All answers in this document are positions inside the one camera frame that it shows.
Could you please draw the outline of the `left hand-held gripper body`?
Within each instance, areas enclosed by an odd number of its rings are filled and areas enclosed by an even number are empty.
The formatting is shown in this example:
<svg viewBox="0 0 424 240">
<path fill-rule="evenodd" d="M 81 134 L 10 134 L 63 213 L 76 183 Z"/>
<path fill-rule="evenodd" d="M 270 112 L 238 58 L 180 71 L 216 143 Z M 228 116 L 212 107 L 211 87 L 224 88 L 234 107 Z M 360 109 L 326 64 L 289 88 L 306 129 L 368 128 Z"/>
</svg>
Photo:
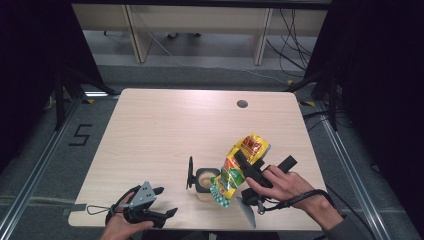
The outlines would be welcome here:
<svg viewBox="0 0 424 240">
<path fill-rule="evenodd" d="M 155 195 L 153 189 L 155 188 L 145 181 L 130 198 L 128 206 L 123 211 L 123 215 L 129 223 L 152 221 L 154 228 L 162 228 L 165 225 L 166 219 L 160 217 L 161 213 L 150 210 L 150 206 L 158 196 Z"/>
</svg>

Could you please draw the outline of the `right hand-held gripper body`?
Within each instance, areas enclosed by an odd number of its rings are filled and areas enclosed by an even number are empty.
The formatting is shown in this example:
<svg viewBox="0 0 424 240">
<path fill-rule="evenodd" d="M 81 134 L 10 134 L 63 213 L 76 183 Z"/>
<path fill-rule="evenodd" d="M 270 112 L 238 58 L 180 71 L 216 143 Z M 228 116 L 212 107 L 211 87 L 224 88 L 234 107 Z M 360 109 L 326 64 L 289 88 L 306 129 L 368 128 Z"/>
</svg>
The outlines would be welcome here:
<svg viewBox="0 0 424 240">
<path fill-rule="evenodd" d="M 278 165 L 278 168 L 284 173 L 287 173 L 296 164 L 297 164 L 297 161 L 291 155 L 289 155 L 285 160 L 283 160 Z M 258 162 L 252 165 L 259 172 L 259 174 L 257 176 L 245 176 L 245 177 L 252 178 L 263 187 L 271 188 L 272 187 L 271 182 L 263 177 L 263 171 L 261 170 L 261 167 L 263 165 L 264 165 L 264 161 L 259 160 Z M 259 195 L 252 188 L 243 190 L 241 192 L 241 196 L 236 198 L 236 202 L 242 209 L 243 213 L 245 214 L 247 220 L 249 221 L 253 229 L 256 228 L 256 220 L 255 220 L 255 213 L 252 207 L 257 206 L 258 213 L 263 214 L 265 212 L 265 209 L 263 206 L 264 201 L 265 201 L 265 198 Z"/>
</svg>

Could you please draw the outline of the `yellow seasoning pouch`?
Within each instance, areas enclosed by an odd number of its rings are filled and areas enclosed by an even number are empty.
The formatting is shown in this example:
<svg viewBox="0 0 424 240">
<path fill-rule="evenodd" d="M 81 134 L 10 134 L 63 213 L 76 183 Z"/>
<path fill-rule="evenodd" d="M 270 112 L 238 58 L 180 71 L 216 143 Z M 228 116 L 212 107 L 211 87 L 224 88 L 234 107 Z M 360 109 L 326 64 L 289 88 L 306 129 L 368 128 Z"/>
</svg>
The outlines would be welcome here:
<svg viewBox="0 0 424 240">
<path fill-rule="evenodd" d="M 236 142 L 228 152 L 220 174 L 211 178 L 211 194 L 222 207 L 229 207 L 237 188 L 245 181 L 246 174 L 238 162 L 236 154 L 246 159 L 249 166 L 259 170 L 264 165 L 263 158 L 270 144 L 255 133 Z"/>
</svg>

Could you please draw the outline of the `clear seasoning jar black lid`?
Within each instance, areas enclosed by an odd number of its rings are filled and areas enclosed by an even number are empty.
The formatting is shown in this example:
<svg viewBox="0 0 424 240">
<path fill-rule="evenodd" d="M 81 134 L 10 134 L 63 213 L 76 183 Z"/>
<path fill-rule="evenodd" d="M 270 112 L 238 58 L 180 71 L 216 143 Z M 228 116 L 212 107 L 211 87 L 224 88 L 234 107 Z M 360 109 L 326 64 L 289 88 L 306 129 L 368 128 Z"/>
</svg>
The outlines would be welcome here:
<svg viewBox="0 0 424 240">
<path fill-rule="evenodd" d="M 189 157 L 186 189 L 195 187 L 196 196 L 200 201 L 213 201 L 210 188 L 214 183 L 214 178 L 220 174 L 216 168 L 198 168 L 194 170 L 193 158 Z"/>
</svg>

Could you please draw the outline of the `person's right hand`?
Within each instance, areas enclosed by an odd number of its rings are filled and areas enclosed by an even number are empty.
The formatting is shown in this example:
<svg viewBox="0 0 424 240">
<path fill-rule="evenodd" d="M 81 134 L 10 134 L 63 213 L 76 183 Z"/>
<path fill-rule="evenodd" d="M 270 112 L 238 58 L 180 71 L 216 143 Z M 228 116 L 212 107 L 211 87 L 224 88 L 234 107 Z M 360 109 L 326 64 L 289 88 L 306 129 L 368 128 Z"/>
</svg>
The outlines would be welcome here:
<svg viewBox="0 0 424 240">
<path fill-rule="evenodd" d="M 313 187 L 296 172 L 284 173 L 275 165 L 270 165 L 262 174 L 272 184 L 271 188 L 263 187 L 250 177 L 247 184 L 258 194 L 270 197 L 281 202 L 310 192 Z M 328 207 L 330 203 L 322 195 L 308 197 L 293 204 L 294 208 L 301 209 L 308 214 L 315 213 L 321 206 Z"/>
</svg>

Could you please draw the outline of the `person's left hand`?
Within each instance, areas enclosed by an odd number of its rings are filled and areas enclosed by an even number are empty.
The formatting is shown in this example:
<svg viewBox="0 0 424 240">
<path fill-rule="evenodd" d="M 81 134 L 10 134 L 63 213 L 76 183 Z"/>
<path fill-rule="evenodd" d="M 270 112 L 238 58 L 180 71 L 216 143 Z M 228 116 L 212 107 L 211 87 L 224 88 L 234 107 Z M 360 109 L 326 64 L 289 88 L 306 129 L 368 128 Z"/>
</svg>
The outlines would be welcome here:
<svg viewBox="0 0 424 240">
<path fill-rule="evenodd" d="M 122 207 L 118 206 L 115 214 L 106 224 L 99 240 L 129 240 L 134 234 L 151 229 L 153 226 L 152 221 L 137 224 L 129 223 L 122 213 Z"/>
</svg>

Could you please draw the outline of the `grey tape strip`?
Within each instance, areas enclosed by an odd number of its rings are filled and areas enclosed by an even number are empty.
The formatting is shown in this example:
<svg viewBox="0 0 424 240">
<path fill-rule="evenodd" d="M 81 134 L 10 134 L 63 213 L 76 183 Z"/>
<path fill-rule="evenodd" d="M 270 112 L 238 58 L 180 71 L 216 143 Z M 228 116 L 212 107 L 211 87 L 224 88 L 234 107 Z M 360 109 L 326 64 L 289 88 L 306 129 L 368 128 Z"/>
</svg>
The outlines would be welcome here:
<svg viewBox="0 0 424 240">
<path fill-rule="evenodd" d="M 62 215 L 69 216 L 72 212 L 85 211 L 86 207 L 86 204 L 73 204 L 72 206 L 64 208 L 62 211 Z"/>
</svg>

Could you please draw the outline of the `black metal stand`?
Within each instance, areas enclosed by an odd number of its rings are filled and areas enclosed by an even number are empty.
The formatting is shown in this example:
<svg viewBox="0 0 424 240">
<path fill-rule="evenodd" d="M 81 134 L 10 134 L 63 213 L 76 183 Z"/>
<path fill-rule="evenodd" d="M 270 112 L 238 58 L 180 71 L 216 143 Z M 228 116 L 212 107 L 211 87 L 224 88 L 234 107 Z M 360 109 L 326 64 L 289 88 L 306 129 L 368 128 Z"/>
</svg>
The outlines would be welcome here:
<svg viewBox="0 0 424 240">
<path fill-rule="evenodd" d="M 56 100 L 56 130 L 59 130 L 66 120 L 64 90 L 68 92 L 72 99 L 81 99 L 85 93 L 82 84 L 91 85 L 108 95 L 119 95 L 118 91 L 106 86 L 103 80 L 92 78 L 89 75 L 70 67 L 61 67 L 54 80 L 54 93 Z"/>
<path fill-rule="evenodd" d="M 291 85 L 286 92 L 294 93 L 295 91 L 314 83 L 311 96 L 314 100 L 323 100 L 328 97 L 328 114 L 329 123 L 334 131 L 337 131 L 336 108 L 337 108 L 337 81 L 335 76 L 329 71 L 319 71 L 312 75 L 306 76 L 302 81 Z"/>
</svg>

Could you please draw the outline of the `grey floor strip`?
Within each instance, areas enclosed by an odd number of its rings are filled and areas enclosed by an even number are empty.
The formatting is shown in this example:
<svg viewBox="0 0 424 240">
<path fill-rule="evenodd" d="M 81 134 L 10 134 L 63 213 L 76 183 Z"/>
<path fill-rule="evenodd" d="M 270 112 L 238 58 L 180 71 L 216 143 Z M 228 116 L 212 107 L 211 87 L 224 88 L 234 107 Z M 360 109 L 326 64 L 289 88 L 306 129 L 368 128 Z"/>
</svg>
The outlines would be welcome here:
<svg viewBox="0 0 424 240">
<path fill-rule="evenodd" d="M 0 203 L 12 203 L 15 201 L 15 196 L 0 195 Z M 73 199 L 62 199 L 52 197 L 32 196 L 28 200 L 29 204 L 52 204 L 52 205 L 72 205 L 75 203 Z"/>
</svg>

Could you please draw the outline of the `beige wooden desk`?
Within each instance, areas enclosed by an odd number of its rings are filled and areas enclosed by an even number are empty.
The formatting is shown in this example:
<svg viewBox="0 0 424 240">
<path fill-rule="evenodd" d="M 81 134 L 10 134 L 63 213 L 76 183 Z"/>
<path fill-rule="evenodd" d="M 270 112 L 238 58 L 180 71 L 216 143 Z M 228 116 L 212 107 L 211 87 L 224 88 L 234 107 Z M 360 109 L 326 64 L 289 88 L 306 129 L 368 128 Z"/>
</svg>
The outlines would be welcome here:
<svg viewBox="0 0 424 240">
<path fill-rule="evenodd" d="M 250 37 L 253 61 L 262 62 L 270 35 L 319 35 L 325 10 L 236 8 L 74 3 L 73 11 L 84 30 L 127 31 L 136 61 L 143 63 L 155 32 L 241 34 Z"/>
</svg>

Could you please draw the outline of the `black curtain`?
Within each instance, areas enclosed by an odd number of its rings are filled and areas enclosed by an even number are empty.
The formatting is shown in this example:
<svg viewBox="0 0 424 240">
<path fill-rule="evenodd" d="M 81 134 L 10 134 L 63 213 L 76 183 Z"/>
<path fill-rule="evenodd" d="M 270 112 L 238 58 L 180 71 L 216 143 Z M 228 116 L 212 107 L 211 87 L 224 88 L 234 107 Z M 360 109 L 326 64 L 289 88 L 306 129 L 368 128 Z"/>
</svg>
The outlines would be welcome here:
<svg viewBox="0 0 424 240">
<path fill-rule="evenodd" d="M 52 92 L 107 89 L 72 0 L 0 0 L 0 173 L 18 155 Z"/>
<path fill-rule="evenodd" d="M 309 65 L 330 68 L 370 155 L 424 238 L 424 0 L 330 0 Z"/>
</svg>

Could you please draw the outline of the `aluminium floor rail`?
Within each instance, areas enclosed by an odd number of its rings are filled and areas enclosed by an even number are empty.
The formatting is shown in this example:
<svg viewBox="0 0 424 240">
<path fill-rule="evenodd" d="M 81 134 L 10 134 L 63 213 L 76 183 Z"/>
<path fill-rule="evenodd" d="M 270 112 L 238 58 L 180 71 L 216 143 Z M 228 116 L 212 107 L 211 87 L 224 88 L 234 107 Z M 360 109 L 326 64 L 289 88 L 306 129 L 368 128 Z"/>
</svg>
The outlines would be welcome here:
<svg viewBox="0 0 424 240">
<path fill-rule="evenodd" d="M 370 194 L 365 188 L 365 185 L 360 178 L 353 162 L 343 144 L 338 132 L 330 124 L 330 117 L 322 116 L 323 125 L 329 136 L 329 139 L 336 151 L 338 159 L 344 169 L 347 179 L 353 189 L 353 192 L 363 210 L 363 214 L 367 219 L 368 226 L 374 234 L 376 240 L 392 240 L 384 222 L 379 214 L 376 205 L 371 199 Z"/>
<path fill-rule="evenodd" d="M 80 99 L 73 99 L 65 111 L 65 117 L 62 123 L 55 128 L 49 141 L 44 148 L 41 156 L 38 158 L 33 170 L 26 179 L 23 187 L 13 199 L 4 218 L 0 221 L 0 240 L 8 240 L 12 235 L 19 219 L 21 218 L 25 208 L 38 186 L 42 176 L 44 175 L 53 155 L 55 154 L 60 141 L 62 140 L 71 118 L 81 103 Z"/>
</svg>

